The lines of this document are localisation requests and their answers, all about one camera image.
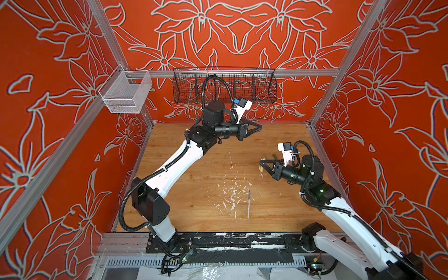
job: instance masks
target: scratched surface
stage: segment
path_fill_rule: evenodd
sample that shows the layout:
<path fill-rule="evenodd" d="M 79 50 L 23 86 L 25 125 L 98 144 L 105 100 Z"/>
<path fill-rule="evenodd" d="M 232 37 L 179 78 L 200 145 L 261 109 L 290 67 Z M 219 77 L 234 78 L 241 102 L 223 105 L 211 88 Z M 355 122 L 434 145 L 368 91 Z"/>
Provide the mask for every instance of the scratched surface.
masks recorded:
<path fill-rule="evenodd" d="M 183 132 L 189 127 L 157 124 L 137 176 L 143 178 L 157 170 L 179 148 L 185 139 Z M 300 231 L 319 222 L 330 231 L 341 231 L 324 214 L 302 201 L 298 185 L 276 181 L 258 169 L 263 156 L 271 159 L 276 154 L 281 158 L 277 143 L 299 139 L 314 147 L 305 125 L 268 124 L 242 142 L 231 137 L 223 140 L 222 145 L 213 146 L 179 178 L 165 198 L 171 206 L 169 217 L 174 227 L 179 231 Z M 301 155 L 308 154 L 305 147 L 299 147 L 299 151 Z M 125 220 L 136 226 L 144 219 L 129 202 Z M 123 231 L 120 225 L 117 231 Z"/>

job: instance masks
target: black wire basket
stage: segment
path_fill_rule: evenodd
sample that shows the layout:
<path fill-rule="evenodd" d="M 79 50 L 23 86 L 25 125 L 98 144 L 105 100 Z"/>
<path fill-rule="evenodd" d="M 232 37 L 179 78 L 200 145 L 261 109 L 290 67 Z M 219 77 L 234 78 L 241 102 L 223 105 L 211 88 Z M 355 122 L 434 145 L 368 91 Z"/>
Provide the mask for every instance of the black wire basket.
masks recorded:
<path fill-rule="evenodd" d="M 239 97 L 262 104 L 277 100 L 274 69 L 197 67 L 173 71 L 173 96 L 177 104 L 202 103 L 202 93 L 205 104 L 212 100 L 229 104 Z"/>

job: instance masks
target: red wall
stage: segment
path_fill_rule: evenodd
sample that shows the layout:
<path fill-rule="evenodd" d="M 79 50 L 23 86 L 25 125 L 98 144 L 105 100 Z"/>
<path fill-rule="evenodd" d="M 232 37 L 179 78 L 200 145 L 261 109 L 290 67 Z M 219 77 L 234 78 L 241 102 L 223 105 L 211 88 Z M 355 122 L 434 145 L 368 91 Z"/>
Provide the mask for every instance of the red wall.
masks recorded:
<path fill-rule="evenodd" d="M 101 0 L 132 69 L 189 66 L 337 68 L 372 1 Z M 281 78 L 276 103 L 255 121 L 307 121 L 330 77 Z M 191 122 L 199 107 L 173 103 L 169 79 L 154 80 L 146 105 L 158 122 Z"/>
<path fill-rule="evenodd" d="M 317 131 L 354 209 L 448 277 L 448 4 L 390 1 Z"/>
<path fill-rule="evenodd" d="M 1 218 L 116 63 L 83 0 L 17 0 L 0 7 Z M 85 278 L 101 235 L 111 230 L 146 132 L 140 115 L 103 108 L 0 256 L 0 278 Z"/>

